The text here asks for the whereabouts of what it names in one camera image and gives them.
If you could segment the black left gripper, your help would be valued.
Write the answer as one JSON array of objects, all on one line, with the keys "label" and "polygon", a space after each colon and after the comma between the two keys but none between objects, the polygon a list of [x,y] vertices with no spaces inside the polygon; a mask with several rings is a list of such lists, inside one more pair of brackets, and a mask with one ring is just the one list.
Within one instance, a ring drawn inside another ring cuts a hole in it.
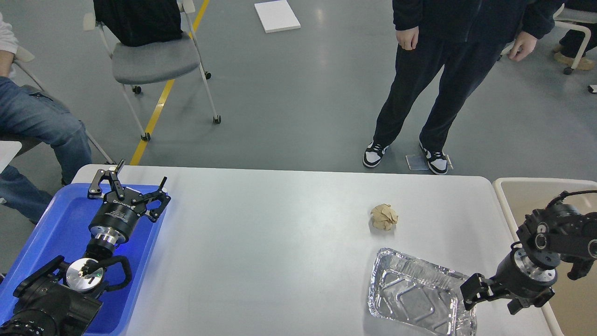
[{"label": "black left gripper", "polygon": [[[121,159],[115,167],[99,169],[87,192],[88,199],[107,197],[88,225],[88,229],[92,238],[109,236],[107,241],[112,244],[128,242],[142,216],[147,217],[152,223],[158,221],[171,200],[164,191],[166,176],[158,188],[150,193],[141,194],[135,189],[124,189],[118,179],[118,172],[124,165],[125,159]],[[111,188],[107,193],[100,187],[100,183],[104,181],[107,181]]]}]

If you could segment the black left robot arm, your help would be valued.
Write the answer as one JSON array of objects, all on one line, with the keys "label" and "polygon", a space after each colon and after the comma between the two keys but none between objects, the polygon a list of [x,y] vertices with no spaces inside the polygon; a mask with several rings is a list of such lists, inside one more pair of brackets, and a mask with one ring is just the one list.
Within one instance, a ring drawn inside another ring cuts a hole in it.
[{"label": "black left robot arm", "polygon": [[132,316],[164,186],[128,185],[124,162],[54,196],[1,283],[3,336],[118,336]]}]

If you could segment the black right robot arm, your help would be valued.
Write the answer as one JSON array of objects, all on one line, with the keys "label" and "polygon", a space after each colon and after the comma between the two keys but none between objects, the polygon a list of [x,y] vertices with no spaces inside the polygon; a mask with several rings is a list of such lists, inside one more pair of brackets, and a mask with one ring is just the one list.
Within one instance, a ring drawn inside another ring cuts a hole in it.
[{"label": "black right robot arm", "polygon": [[518,241],[499,263],[492,277],[475,273],[461,286],[464,308],[472,310],[480,302],[508,299],[507,308],[515,315],[523,308],[541,308],[554,295],[557,266],[569,262],[567,276],[578,280],[590,272],[596,261],[596,213],[582,214],[565,204],[572,193],[564,191],[545,208],[525,216],[516,230]]}]

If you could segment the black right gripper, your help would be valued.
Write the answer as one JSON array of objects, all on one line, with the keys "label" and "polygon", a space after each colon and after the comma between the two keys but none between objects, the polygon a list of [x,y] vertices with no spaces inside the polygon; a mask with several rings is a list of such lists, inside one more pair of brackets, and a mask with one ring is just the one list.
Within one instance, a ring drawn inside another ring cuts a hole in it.
[{"label": "black right gripper", "polygon": [[557,280],[554,268],[537,266],[524,249],[514,248],[498,265],[494,279],[474,273],[460,285],[460,291],[465,310],[471,311],[480,302],[503,298],[507,289],[507,308],[515,315],[523,308],[537,307],[539,300],[550,300],[555,295],[553,285]]}]

